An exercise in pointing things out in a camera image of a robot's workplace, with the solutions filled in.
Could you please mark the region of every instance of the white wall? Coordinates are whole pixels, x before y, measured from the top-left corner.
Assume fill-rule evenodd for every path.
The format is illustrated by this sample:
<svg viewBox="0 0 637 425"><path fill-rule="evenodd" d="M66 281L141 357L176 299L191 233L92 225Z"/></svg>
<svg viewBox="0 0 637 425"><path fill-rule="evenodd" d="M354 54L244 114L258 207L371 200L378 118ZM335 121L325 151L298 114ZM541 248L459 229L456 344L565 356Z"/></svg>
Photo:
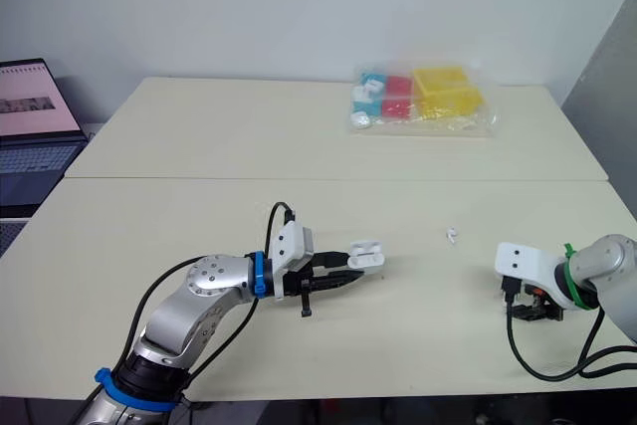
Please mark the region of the white wall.
<svg viewBox="0 0 637 425"><path fill-rule="evenodd" d="M401 58L481 62L561 102L622 1L0 0L0 58L48 59L84 120L148 75L348 80Z"/></svg>
<svg viewBox="0 0 637 425"><path fill-rule="evenodd" d="M637 0L626 0L564 112L637 218Z"/></svg>

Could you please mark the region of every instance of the green zip tie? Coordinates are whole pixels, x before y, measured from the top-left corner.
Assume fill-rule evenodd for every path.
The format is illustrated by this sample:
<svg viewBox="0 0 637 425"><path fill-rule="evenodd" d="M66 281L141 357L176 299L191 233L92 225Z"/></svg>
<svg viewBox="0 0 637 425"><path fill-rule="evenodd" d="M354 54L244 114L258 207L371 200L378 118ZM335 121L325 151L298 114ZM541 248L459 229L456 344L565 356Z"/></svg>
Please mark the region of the green zip tie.
<svg viewBox="0 0 637 425"><path fill-rule="evenodd" d="M575 254L576 251L573 249L573 247L569 243L564 244L564 247L566 248L566 264L564 265L564 277L566 278L566 285L568 286L568 291L570 292L570 295L573 297L573 302L575 303L576 306L586 311L591 311L591 308L587 306L584 303L584 301L581 299L581 297L579 296L579 290L577 288L577 284L573 280L573 277L570 275L570 258L573 254Z"/></svg>

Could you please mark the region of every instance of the black cable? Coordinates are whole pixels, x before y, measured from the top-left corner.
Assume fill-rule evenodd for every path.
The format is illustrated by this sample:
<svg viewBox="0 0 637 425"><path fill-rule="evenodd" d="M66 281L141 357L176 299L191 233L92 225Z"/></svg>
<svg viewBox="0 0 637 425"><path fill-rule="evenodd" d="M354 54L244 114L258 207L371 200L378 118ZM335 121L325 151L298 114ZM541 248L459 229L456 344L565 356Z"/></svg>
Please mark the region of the black cable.
<svg viewBox="0 0 637 425"><path fill-rule="evenodd" d="M178 265L173 266L168 271L166 271L161 276L159 276L155 280L155 282L152 283L150 285L150 287L146 290L144 295L141 297L141 300L139 301L139 304L137 305L137 309L135 310L134 316L132 317L132 322L130 323L130 328L128 330L128 336L126 337L126 342L124 343L123 350L121 351L121 355L119 356L119 360L117 361L117 364L115 365L115 367L112 368L112 373L113 374L117 373L119 368L123 365L123 363L128 358L128 353L130 352L130 347L132 346L132 342L135 340L135 337L136 337L137 326L139 325L139 319L141 318L141 313L143 313L143 308L146 306L146 303L148 302L148 298L150 298L150 295L154 292L155 289L157 289L159 287L159 285L161 283L163 283L166 280L166 278L168 278L168 276L170 276L173 273L179 271L180 269L185 268L186 266L191 265L192 263L196 263L201 258L203 258L203 256L199 256L197 258L188 259L187 261L183 261L183 262L179 263Z"/></svg>
<svg viewBox="0 0 637 425"><path fill-rule="evenodd" d="M562 380L566 380L577 373L579 373L584 368L588 367L595 361L599 360L606 355L610 355L612 353L617 352L637 352L637 347L632 345L616 345L614 347L607 347L603 350L599 350L598 352L593 353L589 357L586 357L583 361L578 362L577 365L569 369L564 373L560 373L558 375L545 375L543 373L539 373L534 370L530 365L528 365L525 360L520 355L518 351L518 347L516 346L516 341L514 340L514 331L513 331L513 302L507 302L507 337L509 339L509 345L511 346L511 351L514 353L514 356L529 374L533 377L538 378L539 380L545 380L547 382L560 382Z"/></svg>
<svg viewBox="0 0 637 425"><path fill-rule="evenodd" d="M89 394L89 396L84 399L84 401L80 405L80 408L78 408L78 410L76 410L76 413L74 413L73 417L71 417L71 420L69 420L69 425L75 425L76 424L76 422L80 419L80 417L87 410L87 408L89 408L89 405L91 405L93 403L93 401L98 396L98 394L102 391L103 388L104 387L101 384L98 385L93 390L93 392L91 392Z"/></svg>
<svg viewBox="0 0 637 425"><path fill-rule="evenodd" d="M265 255L266 259L268 259L268 254L269 254L269 251L270 251L270 238L271 238L271 235L272 235L272 225L273 225L273 222L274 222L275 215L277 213L277 209L279 209L280 207L284 207L285 210L286 210L286 221L288 221L289 218L290 219L294 219L294 212L293 212L292 208L290 206L288 206L288 204L285 203L284 201L278 201L272 207L272 211L270 212L270 218L268 219L268 230L266 232L266 247L265 247L265 251L264 251L264 255ZM134 341L134 339L136 337L137 327L139 326L139 320L141 318L141 314L143 313L143 309L146 306L146 303L148 302L148 299L150 298L150 295L170 275L172 275L173 273L179 271L182 268L185 268L186 266L191 265L192 263L196 263L201 258L203 258L203 256L199 256L197 258L188 259L187 261L183 261L183 262L179 263L178 265L173 266L168 271L166 271L161 276L159 276L159 278L157 278L155 280L155 282L152 283L150 285L150 287L146 290L144 295L141 297L141 300L139 301L139 304L137 305L137 309L135 310L134 316L132 317L132 322L130 323L130 328L128 329L128 336L126 337L126 342L124 343L123 350L121 351L121 355L119 356L119 360L117 361L117 364L112 369L112 373L113 374L115 374L121 368L121 366L124 364L124 362L126 361L126 359L128 357L128 353L129 353L130 348L132 346L132 342ZM212 354L210 354L210 356L206 360L204 360L204 362L188 377L188 379L184 382L182 390L187 388L192 383L192 381L201 372L203 372L203 370L215 358L217 358L217 356L219 356L219 354L221 354L221 352L223 352L226 349L226 347L228 347L228 345L230 345L230 343L237 337L237 335L239 335L239 333L241 333L241 331L245 328L245 326L248 324L248 322L252 318L252 315L255 313L255 310L257 309L257 305L258 304L259 304L259 299L255 298L253 300L253 302L252 302L252 306L250 307L250 310L248 311L248 314L243 319L243 321L239 324L239 326L235 329L235 331L214 352L212 352ZM98 395L98 393L100 393L102 388L103 388L103 386L101 384L98 385L96 387L96 389L93 392L91 392L91 394L84 400L84 402L82 403L81 407L78 409L78 411L74 414L74 416L72 417L71 421L69 422L70 425L75 425L77 420L85 412L85 410L89 407L89 405L93 402L93 400ZM170 421L170 413L165 413L163 415L163 417L162 417L162 424L163 425L167 425L169 421Z"/></svg>
<svg viewBox="0 0 637 425"><path fill-rule="evenodd" d="M24 398L24 413L27 415L27 423L29 425L35 425L36 421L33 419L33 411L31 410L31 402L27 397Z"/></svg>
<svg viewBox="0 0 637 425"><path fill-rule="evenodd" d="M248 322L250 321L250 319L252 318L252 315L255 313L255 310L257 309L257 305L259 304L259 299L255 298L252 301L252 306L250 307L250 310L248 311L248 314L245 316L245 318L243 319L243 321L239 324L239 326L235 329L234 332L232 332L232 334L226 338L226 340L219 345L219 348L217 348L214 352L212 352L208 358L206 358L203 363L201 365L199 365L199 367L197 367L197 369L192 372L192 374L188 377L188 379L184 382L183 385L183 389L188 388L188 386L192 383L192 381L197 378L197 376L204 371L204 369L210 365L210 363L219 356L219 354L221 354L221 352L223 352L226 347L228 347L228 345L230 345L230 343L237 337L237 335L239 335L241 333L241 331L244 329L244 327L248 324Z"/></svg>
<svg viewBox="0 0 637 425"><path fill-rule="evenodd" d="M123 350L121 351L121 355L119 356L119 360L117 361L117 364L112 369L112 373L113 374L115 374L119 370L119 368L123 365L123 363L126 361L126 358L128 357L128 353L130 352L130 347L132 346L132 342L134 341L135 336L136 336L137 327L139 326L139 319L141 318L141 313L143 313L143 308L146 306L146 303L148 302L148 298L150 298L150 295L171 274L179 271L180 269L185 268L186 266L191 265L192 263L196 263L201 258L203 258L203 256L199 256L198 258L188 259L187 261L183 261L183 262L179 263L178 265L173 266L168 271L166 271L161 276L159 276L155 280L155 282L152 283L150 285L150 287L146 290L144 295L141 297L141 300L139 301L139 304L137 305L137 309L135 310L134 316L132 317L132 322L130 323L130 328L128 329L128 336L126 337L126 342L124 344ZM98 385L95 388L95 390L93 390L93 392L91 392L91 394L84 400L84 402L82 402L82 405L80 406L78 411L76 411L76 413L73 415L73 417L69 421L69 425L75 425L75 423L78 421L80 416L85 412L85 410L89 407L89 405L91 405L91 403L96 398L98 393L100 393L102 388L103 387L102 387L101 384Z"/></svg>
<svg viewBox="0 0 637 425"><path fill-rule="evenodd" d="M590 333L588 334L588 337L586 338L584 347L582 348L581 354L579 355L579 359L577 360L578 364L582 363L586 359L586 356L588 355L588 352L590 351L590 348L593 345L593 341L595 340L595 337L597 336L597 333L599 332L599 329L601 328L601 325L604 322L605 316L606 314L604 312L604 309L600 306L599 313L597 313L597 319L595 319L595 323L593 324L593 327L591 328ZM609 365L607 367L593 370L591 372L580 370L578 372L578 375L583 378L598 378L598 377L603 377L604 375L609 375L611 373L619 372L621 370L637 370L637 363L629 363L629 362L616 363L614 365Z"/></svg>
<svg viewBox="0 0 637 425"><path fill-rule="evenodd" d="M264 255L266 259L270 255L270 236L272 235L272 223L274 223L275 215L277 214L277 209L280 207L284 207L286 209L286 215L294 214L292 208L288 206L285 201L277 201L275 205L272 207L272 211L270 211L270 218L268 218L268 229L266 230L266 246L264 248Z"/></svg>
<svg viewBox="0 0 637 425"><path fill-rule="evenodd" d="M290 206L288 206L288 204L285 201L277 201L274 204L274 206L272 207L272 210L270 211L270 217L268 218L268 228L266 230L266 244L264 248L264 256L266 259L268 259L268 253L270 252L270 239L272 237L272 225L274 223L277 210L280 207L283 207L286 210L286 217L285 217L286 221L288 221L288 219L294 219L294 211L292 210ZM226 349L226 347L228 347L228 345L230 345L230 343L237 337L237 335L241 333L241 331L244 329L244 327L248 324L248 322L252 318L252 315L255 313L255 310L257 309L258 304L259 304L259 299L255 298L252 301L252 306L250 307L250 310L246 314L243 321L239 324L239 326L235 329L235 331L232 332L232 334L214 352L212 352L208 356L208 358L206 358L203 361L203 363L199 365L199 367L197 367L197 369L194 372L192 372L192 374L190 374L190 376L184 382L182 390L185 390L186 388L188 388L190 384L193 382L193 380L197 378L197 376L201 374L201 372L203 372L205 368L208 365L210 365L210 363L212 363L212 361L215 358L217 358L221 354L221 352L223 352Z"/></svg>

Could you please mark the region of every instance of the white table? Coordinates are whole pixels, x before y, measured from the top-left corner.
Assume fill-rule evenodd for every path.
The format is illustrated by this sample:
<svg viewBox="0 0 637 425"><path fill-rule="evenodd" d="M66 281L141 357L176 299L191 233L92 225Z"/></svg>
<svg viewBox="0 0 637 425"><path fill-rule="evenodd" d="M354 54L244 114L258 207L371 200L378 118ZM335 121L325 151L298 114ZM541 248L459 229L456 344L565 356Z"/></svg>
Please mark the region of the white table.
<svg viewBox="0 0 637 425"><path fill-rule="evenodd" d="M144 80L70 177L605 180L544 87L496 89L493 138L352 134L350 85Z"/></svg>
<svg viewBox="0 0 637 425"><path fill-rule="evenodd" d="M559 252L637 224L605 182L65 179L0 261L0 395L81 398L115 362L146 287L177 262L263 247L286 200L320 250L383 241L385 271L340 290L265 300L188 391L194 400L488 394L635 385L535 380L516 363L493 263L500 241ZM452 246L445 230L458 230ZM181 281L150 301L152 310ZM246 313L221 322L220 343ZM594 313L516 322L540 370L573 364ZM610 322L595 347L627 343Z"/></svg>

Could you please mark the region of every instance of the laptop screen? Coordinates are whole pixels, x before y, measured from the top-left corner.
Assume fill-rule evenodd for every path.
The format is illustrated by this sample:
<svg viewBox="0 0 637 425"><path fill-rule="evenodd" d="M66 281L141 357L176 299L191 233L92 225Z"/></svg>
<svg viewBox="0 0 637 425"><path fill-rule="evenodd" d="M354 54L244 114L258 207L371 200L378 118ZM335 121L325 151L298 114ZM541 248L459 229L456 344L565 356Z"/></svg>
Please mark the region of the laptop screen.
<svg viewBox="0 0 637 425"><path fill-rule="evenodd" d="M0 136L80 130L44 61L0 64Z"/></svg>

